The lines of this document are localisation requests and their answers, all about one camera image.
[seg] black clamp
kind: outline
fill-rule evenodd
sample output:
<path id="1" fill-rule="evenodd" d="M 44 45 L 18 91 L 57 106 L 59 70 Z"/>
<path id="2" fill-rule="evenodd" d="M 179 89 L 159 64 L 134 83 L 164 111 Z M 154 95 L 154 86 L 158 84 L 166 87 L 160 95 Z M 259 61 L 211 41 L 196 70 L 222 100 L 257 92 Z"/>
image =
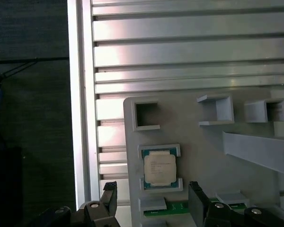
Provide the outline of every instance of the black clamp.
<path id="1" fill-rule="evenodd" d="M 284 220 L 264 208 L 251 207 L 239 214 L 227 204 L 210 202 L 193 181 L 189 183 L 188 208 L 197 227 L 284 227 Z"/>
<path id="2" fill-rule="evenodd" d="M 120 227 L 115 218 L 117 182 L 106 183 L 103 190 L 100 201 L 88 202 L 74 213 L 68 207 L 47 209 L 27 227 Z"/>

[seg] dark gray wall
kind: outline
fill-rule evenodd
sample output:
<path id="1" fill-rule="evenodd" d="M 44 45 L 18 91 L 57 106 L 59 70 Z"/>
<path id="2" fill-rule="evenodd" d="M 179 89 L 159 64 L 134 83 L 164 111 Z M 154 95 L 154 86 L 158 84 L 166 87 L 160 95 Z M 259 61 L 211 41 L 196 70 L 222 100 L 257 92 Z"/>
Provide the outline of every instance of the dark gray wall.
<path id="1" fill-rule="evenodd" d="M 61 56 L 67 1 L 0 0 L 0 60 Z M 38 63 L 4 81 L 3 92 L 0 130 L 23 149 L 25 219 L 51 206 L 74 209 L 69 62 Z"/>

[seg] black fabric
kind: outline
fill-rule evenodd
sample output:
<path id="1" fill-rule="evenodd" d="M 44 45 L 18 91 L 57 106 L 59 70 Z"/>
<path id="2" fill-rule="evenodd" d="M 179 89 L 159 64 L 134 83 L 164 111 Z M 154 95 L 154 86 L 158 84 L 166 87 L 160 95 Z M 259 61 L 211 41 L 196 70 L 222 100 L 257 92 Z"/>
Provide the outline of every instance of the black fabric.
<path id="1" fill-rule="evenodd" d="M 21 148 L 0 150 L 0 226 L 23 218 Z"/>

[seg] green circuit board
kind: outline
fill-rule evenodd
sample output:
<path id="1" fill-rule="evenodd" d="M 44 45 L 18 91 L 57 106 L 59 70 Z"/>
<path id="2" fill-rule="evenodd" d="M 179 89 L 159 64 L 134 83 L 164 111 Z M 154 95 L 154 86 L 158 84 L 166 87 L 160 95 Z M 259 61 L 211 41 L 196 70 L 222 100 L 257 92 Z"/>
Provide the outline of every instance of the green circuit board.
<path id="1" fill-rule="evenodd" d="M 210 198 L 211 202 L 218 202 L 217 198 Z M 233 210 L 244 210 L 247 207 L 244 203 L 238 204 L 230 204 L 229 205 Z M 187 214 L 188 210 L 188 202 L 187 201 L 176 201 L 176 202 L 166 202 L 166 210 L 149 210 L 144 212 L 144 216 L 146 217 L 155 217 L 155 216 L 163 216 L 163 215 L 175 215 L 175 214 Z"/>

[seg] metal bolt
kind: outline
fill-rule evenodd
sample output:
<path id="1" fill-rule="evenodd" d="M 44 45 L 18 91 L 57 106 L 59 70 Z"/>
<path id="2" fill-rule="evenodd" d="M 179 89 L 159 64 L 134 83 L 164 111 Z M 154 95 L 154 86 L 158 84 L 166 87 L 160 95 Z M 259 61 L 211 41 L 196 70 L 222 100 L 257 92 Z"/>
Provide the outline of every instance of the metal bolt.
<path id="1" fill-rule="evenodd" d="M 224 207 L 222 203 L 216 203 L 214 206 L 216 208 L 223 208 Z"/>
<path id="2" fill-rule="evenodd" d="M 262 214 L 262 212 L 258 209 L 252 209 L 251 212 L 253 212 L 254 214 Z"/>
<path id="3" fill-rule="evenodd" d="M 55 211 L 55 214 L 61 214 L 61 213 L 63 213 L 63 212 L 64 212 L 63 209 L 58 209 L 58 210 Z"/>

